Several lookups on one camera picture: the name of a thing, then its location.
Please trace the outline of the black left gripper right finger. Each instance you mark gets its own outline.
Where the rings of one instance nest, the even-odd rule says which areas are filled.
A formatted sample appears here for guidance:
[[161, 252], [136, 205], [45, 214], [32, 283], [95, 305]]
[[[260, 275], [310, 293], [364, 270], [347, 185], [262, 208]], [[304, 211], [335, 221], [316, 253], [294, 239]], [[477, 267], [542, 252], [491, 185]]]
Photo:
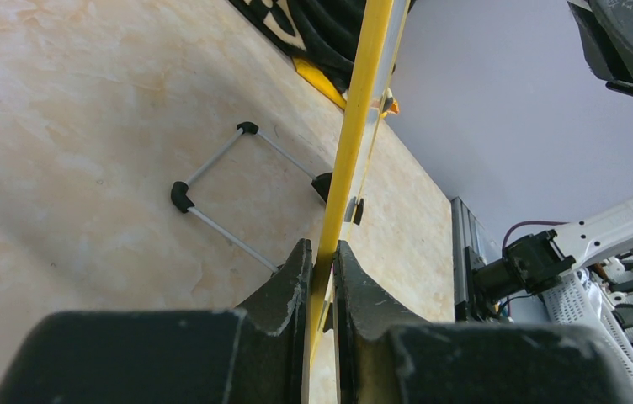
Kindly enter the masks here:
[[583, 326], [430, 322], [333, 256], [341, 403], [633, 403], [610, 348]]

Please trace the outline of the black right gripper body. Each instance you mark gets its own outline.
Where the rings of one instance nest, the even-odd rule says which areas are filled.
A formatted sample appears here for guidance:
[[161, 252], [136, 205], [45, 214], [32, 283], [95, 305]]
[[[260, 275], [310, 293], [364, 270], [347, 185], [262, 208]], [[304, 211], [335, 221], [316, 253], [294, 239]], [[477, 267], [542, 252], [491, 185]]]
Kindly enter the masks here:
[[570, 1], [568, 7], [593, 75], [633, 98], [633, 0]]

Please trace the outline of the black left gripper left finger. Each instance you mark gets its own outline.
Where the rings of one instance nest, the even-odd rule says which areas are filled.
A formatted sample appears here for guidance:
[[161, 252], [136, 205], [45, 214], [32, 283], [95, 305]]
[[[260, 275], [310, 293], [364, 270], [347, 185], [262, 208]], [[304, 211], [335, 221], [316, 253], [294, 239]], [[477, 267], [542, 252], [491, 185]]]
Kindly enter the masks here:
[[61, 311], [26, 336], [0, 403], [304, 403], [311, 243], [239, 305]]

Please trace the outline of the yellow framed whiteboard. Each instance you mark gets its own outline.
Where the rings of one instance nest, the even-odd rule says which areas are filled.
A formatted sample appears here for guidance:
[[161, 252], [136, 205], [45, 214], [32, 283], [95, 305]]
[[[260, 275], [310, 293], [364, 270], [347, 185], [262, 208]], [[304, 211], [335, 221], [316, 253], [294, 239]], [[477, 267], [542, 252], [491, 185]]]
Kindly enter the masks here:
[[327, 316], [333, 254], [348, 237], [363, 190], [387, 90], [407, 20], [409, 1], [368, 1], [311, 276], [309, 354], [312, 364]]

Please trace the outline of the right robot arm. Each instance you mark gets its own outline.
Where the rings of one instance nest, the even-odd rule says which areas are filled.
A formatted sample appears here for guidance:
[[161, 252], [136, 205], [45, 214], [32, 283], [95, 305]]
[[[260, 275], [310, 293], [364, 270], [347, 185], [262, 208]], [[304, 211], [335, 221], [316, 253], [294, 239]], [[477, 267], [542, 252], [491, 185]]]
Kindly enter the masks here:
[[[571, 1], [582, 50], [607, 89], [633, 97], [633, 1]], [[588, 218], [519, 238], [500, 259], [471, 275], [480, 303], [525, 290], [540, 294], [561, 274], [586, 268], [633, 247], [633, 197]]]

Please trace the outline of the black whiteboard stand right foot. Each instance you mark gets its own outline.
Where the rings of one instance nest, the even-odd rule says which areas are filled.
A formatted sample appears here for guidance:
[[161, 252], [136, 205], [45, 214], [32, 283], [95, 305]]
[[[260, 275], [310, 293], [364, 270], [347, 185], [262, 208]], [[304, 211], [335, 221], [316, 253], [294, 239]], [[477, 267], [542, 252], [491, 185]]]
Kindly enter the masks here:
[[344, 221], [359, 226], [364, 214], [364, 199], [354, 196], [348, 203]]

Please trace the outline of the yellow cloth under blanket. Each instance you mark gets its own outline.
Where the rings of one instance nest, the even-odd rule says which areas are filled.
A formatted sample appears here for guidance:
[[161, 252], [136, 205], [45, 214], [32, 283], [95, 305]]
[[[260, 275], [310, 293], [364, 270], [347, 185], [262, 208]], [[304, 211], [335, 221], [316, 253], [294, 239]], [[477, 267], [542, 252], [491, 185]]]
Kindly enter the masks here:
[[[327, 97], [341, 110], [345, 110], [347, 106], [348, 91], [340, 93], [332, 82], [313, 64], [299, 57], [291, 58], [296, 73], [309, 82], [317, 91]], [[385, 118], [388, 114], [398, 115], [400, 106], [398, 101], [388, 88], [386, 90], [386, 99], [383, 104], [381, 117]]]

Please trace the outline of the black floral blanket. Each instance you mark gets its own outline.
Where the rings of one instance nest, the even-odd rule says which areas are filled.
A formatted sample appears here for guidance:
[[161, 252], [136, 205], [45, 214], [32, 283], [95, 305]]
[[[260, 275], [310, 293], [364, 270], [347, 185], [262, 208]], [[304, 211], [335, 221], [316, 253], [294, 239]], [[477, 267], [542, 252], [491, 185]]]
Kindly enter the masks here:
[[288, 57], [310, 62], [339, 93], [348, 92], [365, 1], [231, 0], [230, 4]]

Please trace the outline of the aluminium frame rail right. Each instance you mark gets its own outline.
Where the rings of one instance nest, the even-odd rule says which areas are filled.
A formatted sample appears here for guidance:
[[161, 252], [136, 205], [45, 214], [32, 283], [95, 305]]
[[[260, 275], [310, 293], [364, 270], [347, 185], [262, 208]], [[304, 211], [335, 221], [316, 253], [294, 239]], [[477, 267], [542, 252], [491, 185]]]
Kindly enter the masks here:
[[473, 274], [499, 259], [499, 246], [460, 197], [451, 200], [451, 213], [455, 320], [487, 322], [493, 308], [479, 302]]

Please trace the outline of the metal whiteboard stand frame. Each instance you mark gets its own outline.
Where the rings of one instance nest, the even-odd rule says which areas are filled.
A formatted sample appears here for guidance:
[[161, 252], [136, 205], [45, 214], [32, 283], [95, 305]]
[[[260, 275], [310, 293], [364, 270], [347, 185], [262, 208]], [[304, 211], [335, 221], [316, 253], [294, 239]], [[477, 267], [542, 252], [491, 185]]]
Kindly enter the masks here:
[[[280, 259], [266, 242], [238, 229], [237, 220], [279, 197], [298, 202], [310, 190], [325, 203], [332, 176], [331, 168], [310, 161], [287, 141], [277, 125], [263, 128], [243, 121], [187, 178], [169, 189], [169, 200], [179, 213], [195, 216], [271, 274], [280, 270]], [[297, 195], [289, 196], [291, 185], [297, 187]]]

